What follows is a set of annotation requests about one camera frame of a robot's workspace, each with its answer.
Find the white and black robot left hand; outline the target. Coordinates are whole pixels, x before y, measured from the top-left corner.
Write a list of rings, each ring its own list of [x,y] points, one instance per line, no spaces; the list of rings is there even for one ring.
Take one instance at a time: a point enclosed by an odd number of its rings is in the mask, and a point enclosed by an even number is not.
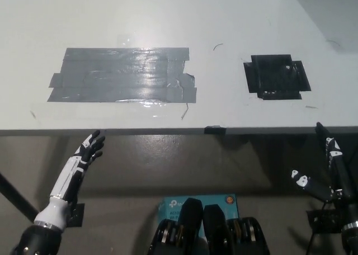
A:
[[[100,156],[104,147],[105,136],[96,130],[90,134],[66,161],[50,197],[61,199],[68,204],[77,202],[79,189],[89,166]]]

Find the black and white robot right hand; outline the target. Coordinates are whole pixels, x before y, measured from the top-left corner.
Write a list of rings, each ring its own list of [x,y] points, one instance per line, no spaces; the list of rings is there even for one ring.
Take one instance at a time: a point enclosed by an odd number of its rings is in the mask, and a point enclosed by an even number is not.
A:
[[[335,137],[320,122],[315,127],[323,145],[330,185],[325,186],[294,169],[291,179],[306,193],[323,203],[333,203],[338,210],[342,231],[357,228],[357,185],[345,162],[344,154]]]

